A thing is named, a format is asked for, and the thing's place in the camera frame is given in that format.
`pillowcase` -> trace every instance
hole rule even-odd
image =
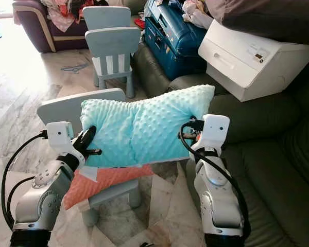
[[[150,175],[153,175],[150,165],[144,165],[143,167],[103,168],[97,169],[97,182],[94,182],[79,174],[77,169],[71,186],[63,198],[64,209],[69,209],[75,204],[113,185]]]
[[[222,25],[283,42],[309,44],[309,0],[205,0]]]
[[[215,87],[198,85],[136,102],[91,99],[82,103],[83,130],[96,127],[89,149],[101,149],[86,165],[128,167],[182,160],[188,150],[177,138],[192,116],[207,114]]]

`suitcase handle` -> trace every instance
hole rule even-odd
[[[160,48],[161,41],[162,40],[161,40],[160,36],[155,36],[154,43],[156,44],[156,46],[158,47],[159,50],[161,49]]]
[[[167,21],[162,15],[159,16],[159,22],[161,22],[164,27],[167,27]]]

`light blue chair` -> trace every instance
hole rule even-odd
[[[109,27],[128,27],[130,24],[130,9],[120,6],[84,7],[83,17],[88,30]]]
[[[138,28],[129,27],[130,10],[126,7],[86,7],[84,18],[90,31],[85,38],[93,56],[94,84],[106,89],[105,80],[126,77],[126,95],[134,97],[130,54],[137,51]]]

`white printer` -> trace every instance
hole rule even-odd
[[[198,53],[207,74],[241,102],[283,91],[309,62],[309,45],[234,31],[215,20]]]

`blue suitcase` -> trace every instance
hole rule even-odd
[[[165,0],[157,6],[148,3],[150,17],[145,18],[145,42],[170,80],[188,74],[203,73],[206,62],[198,48],[206,31],[183,21],[182,12],[168,6]]]

